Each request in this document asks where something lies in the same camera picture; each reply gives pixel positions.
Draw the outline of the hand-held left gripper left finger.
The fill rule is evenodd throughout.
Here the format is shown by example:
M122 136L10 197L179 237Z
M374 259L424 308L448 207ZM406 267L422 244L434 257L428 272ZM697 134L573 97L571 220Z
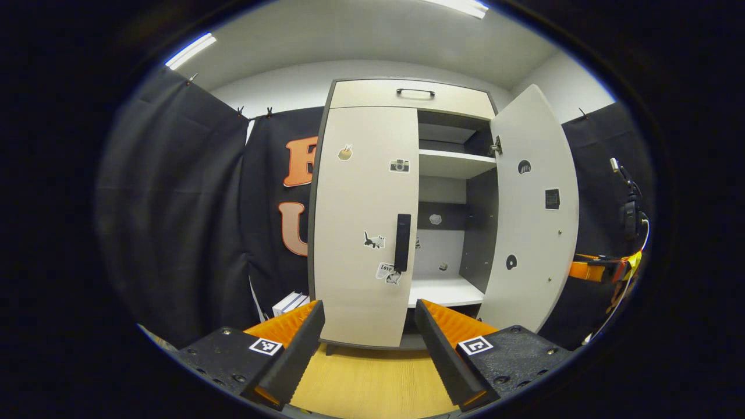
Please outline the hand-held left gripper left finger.
M295 395L324 325L324 303L314 300L245 331L216 329L175 356L224 392L280 411Z

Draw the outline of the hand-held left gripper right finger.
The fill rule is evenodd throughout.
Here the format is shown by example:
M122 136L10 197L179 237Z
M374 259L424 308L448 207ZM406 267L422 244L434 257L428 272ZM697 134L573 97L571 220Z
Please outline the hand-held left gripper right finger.
M462 412L524 392L574 355L527 327L497 329L424 299L417 300L414 321L450 400Z

